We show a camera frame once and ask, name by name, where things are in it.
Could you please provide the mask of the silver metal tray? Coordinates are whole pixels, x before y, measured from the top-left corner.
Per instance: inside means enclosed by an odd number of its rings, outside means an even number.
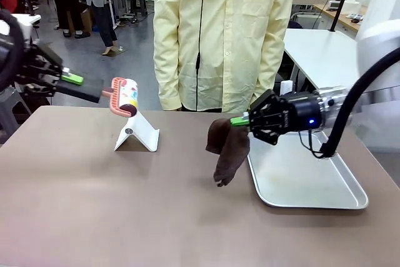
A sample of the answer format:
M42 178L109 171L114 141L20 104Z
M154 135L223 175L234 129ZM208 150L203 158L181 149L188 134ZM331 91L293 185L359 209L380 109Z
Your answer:
M247 160L260 199L278 208L367 208L367 194L340 155L317 159L307 149L326 140L323 132L291 132L273 146L250 134Z

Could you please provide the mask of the brown cardboard box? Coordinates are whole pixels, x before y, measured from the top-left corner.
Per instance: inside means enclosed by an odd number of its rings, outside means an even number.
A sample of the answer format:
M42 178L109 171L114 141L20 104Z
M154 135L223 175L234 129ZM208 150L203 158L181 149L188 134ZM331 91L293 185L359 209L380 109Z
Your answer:
M67 20L68 20L68 24L69 24L69 30L72 34L75 33L75 28L74 28L74 24L73 21L71 19L71 15L70 12L67 12ZM92 32L92 17L91 17L91 11L90 8L87 7L82 13L81 13L81 19L82 19L82 23L84 25L84 32L88 32L91 33Z

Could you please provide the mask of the wooden background desk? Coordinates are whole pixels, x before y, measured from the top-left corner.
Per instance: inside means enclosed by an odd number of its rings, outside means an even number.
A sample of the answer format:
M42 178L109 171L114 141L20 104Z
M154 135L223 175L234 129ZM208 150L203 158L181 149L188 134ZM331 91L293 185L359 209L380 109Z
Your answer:
M318 13L322 13L323 16L326 16L331 20L333 20L336 15L336 11L328 11L323 4L315 4L314 8ZM368 8L366 6L361 6L359 13L364 16L367 12L367 9ZM347 14L340 14L337 23L353 31L358 31L361 26L361 23L352 23L351 19L347 18Z

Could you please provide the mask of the person in yellow shirt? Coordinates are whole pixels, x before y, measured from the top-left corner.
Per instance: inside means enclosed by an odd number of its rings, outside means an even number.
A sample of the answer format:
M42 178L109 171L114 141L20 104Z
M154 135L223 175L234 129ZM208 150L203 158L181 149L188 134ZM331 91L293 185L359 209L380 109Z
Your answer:
M242 113L273 88L293 0L154 0L166 111Z

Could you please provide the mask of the dark brown cloth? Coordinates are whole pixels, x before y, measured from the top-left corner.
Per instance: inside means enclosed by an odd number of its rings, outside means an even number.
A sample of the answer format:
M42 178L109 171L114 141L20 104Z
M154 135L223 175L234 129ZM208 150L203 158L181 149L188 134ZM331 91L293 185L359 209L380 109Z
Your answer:
M227 118L211 123L206 151L219 155L213 174L218 187L227 186L247 158L250 150L248 133L246 126L233 126Z

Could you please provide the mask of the white folded roller stand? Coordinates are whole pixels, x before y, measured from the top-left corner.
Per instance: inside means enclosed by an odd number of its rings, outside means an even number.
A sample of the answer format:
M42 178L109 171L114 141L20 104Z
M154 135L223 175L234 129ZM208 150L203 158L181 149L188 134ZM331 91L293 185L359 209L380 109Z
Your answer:
M116 151L130 136L134 136L148 151L158 150L160 129L155 129L140 111L127 119L126 125L119 133L114 151Z

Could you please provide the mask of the pink lint roller black handle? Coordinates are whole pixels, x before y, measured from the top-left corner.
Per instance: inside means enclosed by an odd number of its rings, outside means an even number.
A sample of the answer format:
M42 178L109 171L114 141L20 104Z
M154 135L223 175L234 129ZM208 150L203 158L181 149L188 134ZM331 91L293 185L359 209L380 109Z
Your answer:
M138 112L138 85L132 79L116 77L106 87L102 79L84 78L81 84L61 80L57 92L98 103L101 97L109 98L112 113L125 118Z

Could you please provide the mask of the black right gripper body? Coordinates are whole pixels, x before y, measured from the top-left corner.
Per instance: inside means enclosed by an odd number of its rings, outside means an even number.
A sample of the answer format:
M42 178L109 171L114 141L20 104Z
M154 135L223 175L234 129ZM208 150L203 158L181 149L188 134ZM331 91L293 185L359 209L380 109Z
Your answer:
M277 99L281 115L277 133L318 129L323 123L319 97L312 93L287 94Z

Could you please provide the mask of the white tissue box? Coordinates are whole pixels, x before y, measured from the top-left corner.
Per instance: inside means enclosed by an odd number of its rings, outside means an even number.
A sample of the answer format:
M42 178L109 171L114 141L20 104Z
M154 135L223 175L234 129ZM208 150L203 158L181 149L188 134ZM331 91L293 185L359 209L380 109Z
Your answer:
M342 14L358 14L361 8L361 3L358 0L345 0L341 10Z

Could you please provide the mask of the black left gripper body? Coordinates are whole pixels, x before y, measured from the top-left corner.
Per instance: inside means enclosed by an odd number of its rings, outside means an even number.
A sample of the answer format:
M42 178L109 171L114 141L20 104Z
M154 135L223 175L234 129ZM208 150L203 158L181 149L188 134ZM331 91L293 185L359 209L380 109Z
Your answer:
M63 60L47 44L31 43L24 50L14 83L26 94L27 84L55 84L61 79Z

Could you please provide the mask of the person in grey top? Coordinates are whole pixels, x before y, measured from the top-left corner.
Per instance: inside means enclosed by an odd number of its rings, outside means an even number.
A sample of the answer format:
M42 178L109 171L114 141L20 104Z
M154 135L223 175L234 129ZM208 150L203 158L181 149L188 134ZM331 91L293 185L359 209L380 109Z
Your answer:
M102 55L109 56L118 50L118 39L113 28L108 2L107 0L86 0L86 3L94 12L97 28L105 45Z

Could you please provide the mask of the grey metal stool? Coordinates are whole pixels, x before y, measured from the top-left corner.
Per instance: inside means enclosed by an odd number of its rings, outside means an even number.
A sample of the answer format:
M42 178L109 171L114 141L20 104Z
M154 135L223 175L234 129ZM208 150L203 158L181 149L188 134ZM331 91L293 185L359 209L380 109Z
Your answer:
M30 117L31 111L21 95L12 87L0 92L0 144L4 144L19 128L19 123L13 109L21 106Z

